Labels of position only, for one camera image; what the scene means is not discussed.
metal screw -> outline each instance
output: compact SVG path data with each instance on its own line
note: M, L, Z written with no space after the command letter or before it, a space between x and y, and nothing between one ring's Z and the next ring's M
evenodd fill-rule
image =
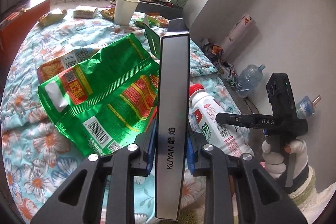
M99 156L97 154L91 154L88 157L89 161L96 161L98 158Z
M203 145L203 149L205 151L211 151L211 150L213 150L213 145L211 145L211 144L205 144L205 145Z
M129 145L127 146L127 149L128 149L129 151L135 151L135 150L138 149L138 146L137 146L135 143L131 143L131 144L129 144Z
M243 159L244 160L251 160L251 159L253 159L253 156L249 153L244 153L243 154Z

bed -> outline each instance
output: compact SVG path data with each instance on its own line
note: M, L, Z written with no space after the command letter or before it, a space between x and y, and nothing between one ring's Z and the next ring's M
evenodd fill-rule
M26 223L43 206L57 187L82 162L83 155L68 139L61 135L47 118L37 96L39 85L37 68L44 62L92 43L108 45L134 33L148 51L144 30L134 24L115 25L103 20L73 18L69 10L65 18L41 29L36 24L22 43L11 66L1 102L2 154L7 183L15 204ZM132 22L143 17L134 13ZM166 29L152 28L160 37ZM241 114L229 95L217 70L199 47L190 41L190 84L201 83L225 109ZM200 132L189 107L192 128ZM248 128L241 129L246 141ZM156 223L154 196L155 173L148 177L134 177L135 223ZM194 178L185 170L181 206L196 201L205 190L205 178ZM101 222L105 222L105 209Z

white paper cup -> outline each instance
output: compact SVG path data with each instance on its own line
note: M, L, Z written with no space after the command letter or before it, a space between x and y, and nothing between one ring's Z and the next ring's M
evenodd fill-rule
M140 0L117 0L115 5L114 23L129 25Z

snack package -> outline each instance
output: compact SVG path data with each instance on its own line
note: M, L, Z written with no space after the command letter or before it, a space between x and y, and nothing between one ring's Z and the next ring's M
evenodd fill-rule
M56 128L85 155L133 143L155 112L159 65L129 34L38 88Z
M116 10L115 8L109 8L109 9L101 10L100 13L103 19L112 21L114 19L115 10Z
M169 24L168 19L165 19L160 15L154 15L154 13L148 15L148 20L153 22L154 25L158 26L159 28L167 28Z
M144 25L145 25L145 23L143 22L143 18L139 18L137 21L134 22L134 24L135 24L135 26L137 26L138 28L142 28L142 29L144 29ZM155 23L152 22L152 21L149 21L148 24L149 24L149 27L151 27L151 28L152 28L153 26L155 26Z
M97 11L97 7L79 5L73 11L73 17L93 19L96 17Z
M47 27L62 18L64 18L67 15L68 11L67 10L61 10L60 8L57 8L55 10L52 10L45 15L41 16L38 21L40 22L40 25L42 27Z
M105 46L107 46L106 43L91 44L82 48L73 49L62 56L49 60L37 69L37 78L39 83L41 84L65 69L89 59L92 55L98 52L98 50Z

red bottle cap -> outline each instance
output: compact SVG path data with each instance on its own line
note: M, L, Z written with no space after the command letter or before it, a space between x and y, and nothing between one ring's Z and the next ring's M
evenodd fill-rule
M189 88L189 97L196 92L197 90L201 90L204 89L204 87L201 84L194 84L192 86L190 86Z

